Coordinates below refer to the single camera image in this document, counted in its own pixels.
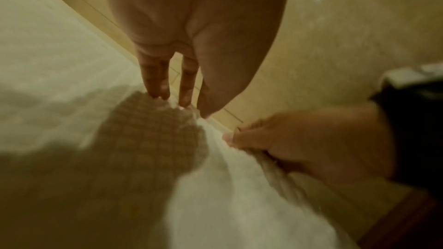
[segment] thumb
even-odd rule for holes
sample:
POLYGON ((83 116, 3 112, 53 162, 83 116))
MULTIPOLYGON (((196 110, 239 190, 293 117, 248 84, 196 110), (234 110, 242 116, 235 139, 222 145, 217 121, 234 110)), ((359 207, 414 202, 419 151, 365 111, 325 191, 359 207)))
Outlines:
POLYGON ((272 134, 263 127, 245 131, 235 130, 235 132, 224 134, 222 139, 235 148, 269 150, 272 145, 272 134))

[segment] floor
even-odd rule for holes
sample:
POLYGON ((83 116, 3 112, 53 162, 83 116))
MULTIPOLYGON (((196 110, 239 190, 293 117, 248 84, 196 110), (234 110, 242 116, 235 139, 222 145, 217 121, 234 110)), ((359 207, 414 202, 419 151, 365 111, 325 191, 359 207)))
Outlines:
MULTIPOLYGON (((63 0, 133 53, 104 0, 63 0)), ((230 129, 300 108, 366 99, 387 69, 443 58, 443 0, 288 0, 275 43, 247 90, 214 118, 230 129)), ((170 64, 178 89, 180 56, 170 64)), ((199 74, 196 92, 202 77, 199 74)), ((327 186, 294 175, 352 237, 365 232, 408 192, 385 181, 327 186)))

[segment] white quilted mattress cover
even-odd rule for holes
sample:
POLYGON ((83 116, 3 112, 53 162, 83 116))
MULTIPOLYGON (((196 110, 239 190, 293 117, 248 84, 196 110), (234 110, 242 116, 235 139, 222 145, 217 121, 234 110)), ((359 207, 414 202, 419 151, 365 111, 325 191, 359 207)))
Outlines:
POLYGON ((61 0, 0 0, 0 248, 356 247, 133 61, 61 0))

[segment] palm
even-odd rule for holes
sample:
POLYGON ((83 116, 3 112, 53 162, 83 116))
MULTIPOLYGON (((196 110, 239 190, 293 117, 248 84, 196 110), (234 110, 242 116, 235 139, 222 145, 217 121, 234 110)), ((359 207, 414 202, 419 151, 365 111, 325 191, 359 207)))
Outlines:
POLYGON ((146 89, 169 97, 168 65, 183 54, 179 103, 191 103, 195 76, 204 82, 198 109, 207 117, 242 92, 277 33, 285 0, 108 0, 134 42, 146 89))

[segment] fingernail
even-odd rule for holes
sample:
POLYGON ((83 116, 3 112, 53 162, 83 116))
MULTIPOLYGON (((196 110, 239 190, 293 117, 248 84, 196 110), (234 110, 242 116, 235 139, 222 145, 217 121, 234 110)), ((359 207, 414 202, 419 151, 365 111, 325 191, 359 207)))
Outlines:
POLYGON ((226 133, 223 134, 223 136, 221 137, 228 145, 232 145, 233 144, 233 140, 234 140, 234 134, 232 132, 230 133, 226 133))

